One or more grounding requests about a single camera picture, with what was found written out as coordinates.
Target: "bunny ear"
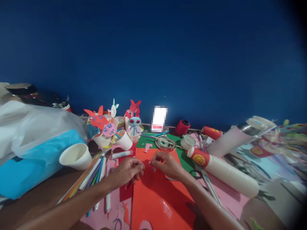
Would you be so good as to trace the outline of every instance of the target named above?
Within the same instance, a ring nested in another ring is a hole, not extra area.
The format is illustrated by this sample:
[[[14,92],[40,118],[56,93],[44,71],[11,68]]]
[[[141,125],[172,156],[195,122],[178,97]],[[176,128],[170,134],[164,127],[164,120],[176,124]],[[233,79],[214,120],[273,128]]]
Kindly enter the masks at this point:
[[[103,115],[103,105],[99,107],[98,114]]]
[[[87,112],[88,115],[90,115],[91,117],[96,116],[96,114],[94,114],[91,110],[84,110],[85,112]]]
[[[140,112],[139,112],[139,110],[135,110],[135,116],[138,117],[138,118],[140,117]]]
[[[130,119],[131,118],[131,115],[130,113],[128,113],[128,111],[126,111],[126,116]]]

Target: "spool of thread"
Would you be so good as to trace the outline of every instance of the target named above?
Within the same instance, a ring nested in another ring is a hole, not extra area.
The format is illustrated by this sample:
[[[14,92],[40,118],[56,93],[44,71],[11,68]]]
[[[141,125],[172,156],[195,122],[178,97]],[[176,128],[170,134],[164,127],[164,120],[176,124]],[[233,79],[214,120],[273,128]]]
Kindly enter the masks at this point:
[[[187,156],[242,195],[248,198],[257,196],[258,183],[235,167],[194,147],[189,149]]]
[[[175,128],[175,132],[178,136],[182,136],[189,131],[190,127],[191,125],[187,120],[181,120]]]
[[[210,128],[208,126],[204,126],[201,129],[201,133],[211,137],[213,140],[217,140],[223,135],[223,132],[217,129]]]

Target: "plastic bag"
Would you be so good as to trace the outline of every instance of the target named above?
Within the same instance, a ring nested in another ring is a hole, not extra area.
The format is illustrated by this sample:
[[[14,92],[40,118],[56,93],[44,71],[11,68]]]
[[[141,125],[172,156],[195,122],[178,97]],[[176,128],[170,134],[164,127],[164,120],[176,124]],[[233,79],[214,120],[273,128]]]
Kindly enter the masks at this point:
[[[82,139],[88,139],[85,123],[78,116],[61,109],[18,101],[9,101],[0,107],[0,127],[0,144],[5,146],[0,157],[14,152],[20,158],[33,159],[27,153],[29,149],[71,129],[76,130]],[[47,155],[41,157],[48,163]]]

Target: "craft decoration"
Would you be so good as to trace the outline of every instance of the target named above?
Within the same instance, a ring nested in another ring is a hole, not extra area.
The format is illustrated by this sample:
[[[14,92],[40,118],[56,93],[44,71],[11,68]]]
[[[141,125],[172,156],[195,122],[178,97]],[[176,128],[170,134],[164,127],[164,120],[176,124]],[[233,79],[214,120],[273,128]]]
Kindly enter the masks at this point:
[[[135,113],[137,110],[140,111],[139,106],[140,106],[141,101],[138,101],[135,103],[133,100],[131,100],[131,105],[130,105],[130,111],[132,113]]]
[[[116,109],[118,108],[119,104],[115,105],[115,99],[113,98],[113,105],[111,106],[111,117],[116,116]]]
[[[94,127],[98,127],[100,129],[100,133],[103,133],[103,135],[107,137],[116,135],[118,138],[120,138],[116,134],[117,132],[116,125],[113,124],[112,121],[110,121],[109,123],[108,120],[105,118],[105,116],[103,116],[103,105],[100,106],[98,115],[96,115],[94,112],[90,110],[85,109],[84,111],[87,112],[92,117],[91,124]]]
[[[134,130],[133,130],[133,135],[134,135],[135,130],[136,130],[135,128],[140,126],[140,124],[142,122],[141,119],[140,119],[140,116],[139,116],[139,110],[136,110],[135,117],[132,117],[132,115],[130,115],[128,111],[126,111],[126,116],[129,118],[128,129],[130,130],[130,129],[134,128]]]

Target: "green paper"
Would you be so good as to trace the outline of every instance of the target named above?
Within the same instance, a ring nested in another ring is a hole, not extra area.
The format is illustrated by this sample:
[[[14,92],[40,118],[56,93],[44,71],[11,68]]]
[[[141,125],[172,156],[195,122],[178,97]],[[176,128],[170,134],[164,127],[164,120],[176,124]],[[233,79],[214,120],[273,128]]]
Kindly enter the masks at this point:
[[[144,135],[146,135],[146,136],[154,136],[154,135],[157,135],[157,133],[144,133]],[[169,133],[167,133],[166,136],[169,139],[175,141],[176,145],[181,146],[181,144],[180,144],[181,138],[179,138],[177,136],[174,136],[172,134],[169,134]],[[146,143],[150,143],[150,144],[153,144],[151,149],[157,149],[158,147],[155,144],[155,140],[156,140],[155,138],[141,136],[140,139],[138,140],[138,143],[137,143],[136,147],[139,148],[139,149],[144,149],[145,146],[146,146]],[[190,172],[190,171],[194,170],[195,169],[194,168],[194,163],[193,163],[193,161],[190,158],[188,158],[188,156],[186,154],[186,150],[185,149],[176,148],[176,151],[177,151],[177,154],[178,154],[181,166],[187,172]]]

